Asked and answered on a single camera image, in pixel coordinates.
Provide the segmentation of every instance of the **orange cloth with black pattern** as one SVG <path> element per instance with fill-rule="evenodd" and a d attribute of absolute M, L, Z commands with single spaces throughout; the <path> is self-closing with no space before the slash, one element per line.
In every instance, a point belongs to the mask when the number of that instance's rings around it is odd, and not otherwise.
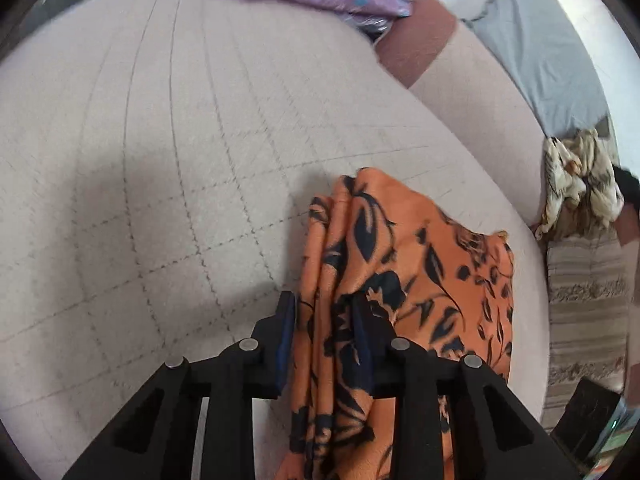
<path fill-rule="evenodd" d="M 399 336 L 440 357 L 479 355 L 505 380 L 511 361 L 513 253 L 475 234 L 379 170 L 343 176 L 316 197 L 293 342 L 290 451 L 276 480 L 387 479 L 394 399 L 363 389 L 346 295 L 364 291 Z M 452 447 L 440 418 L 447 478 Z"/>

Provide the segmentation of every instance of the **beige crumpled fabric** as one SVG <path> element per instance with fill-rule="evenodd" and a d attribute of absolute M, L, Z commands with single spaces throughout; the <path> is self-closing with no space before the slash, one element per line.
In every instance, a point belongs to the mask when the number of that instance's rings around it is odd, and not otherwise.
<path fill-rule="evenodd" d="M 625 200 L 616 184 L 613 165 L 597 131 L 582 130 L 574 139 L 545 139 L 546 207 L 536 239 L 551 231 L 558 222 L 562 205 L 586 206 L 588 223 L 608 228 Z"/>

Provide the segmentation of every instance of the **floor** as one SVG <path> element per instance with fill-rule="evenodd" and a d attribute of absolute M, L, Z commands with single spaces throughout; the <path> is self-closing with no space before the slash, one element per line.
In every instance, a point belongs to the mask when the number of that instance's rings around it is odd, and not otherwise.
<path fill-rule="evenodd" d="M 441 0 L 460 18 L 472 18 L 486 0 Z M 573 23 L 600 77 L 609 103 L 620 163 L 640 174 L 640 58 L 600 0 L 558 0 Z"/>

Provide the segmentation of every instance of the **gray fabric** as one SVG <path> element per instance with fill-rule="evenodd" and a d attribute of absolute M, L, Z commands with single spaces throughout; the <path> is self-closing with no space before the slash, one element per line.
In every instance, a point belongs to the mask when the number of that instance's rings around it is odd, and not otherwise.
<path fill-rule="evenodd" d="M 489 0 L 465 23 L 511 75 L 548 137 L 573 137 L 609 113 L 591 58 L 557 0 Z"/>

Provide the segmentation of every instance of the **beige upholstered ottoman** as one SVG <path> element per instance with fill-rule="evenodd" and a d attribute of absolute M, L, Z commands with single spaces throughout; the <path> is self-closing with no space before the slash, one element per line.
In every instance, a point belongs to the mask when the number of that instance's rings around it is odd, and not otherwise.
<path fill-rule="evenodd" d="M 59 478 L 170 353 L 217 354 L 295 288 L 307 202 L 377 166 L 516 258 L 510 387 L 540 416 L 542 258 L 446 126 L 330 13 L 88 0 L 0 66 L 0 418 Z M 256 402 L 257 477 L 287 447 Z"/>

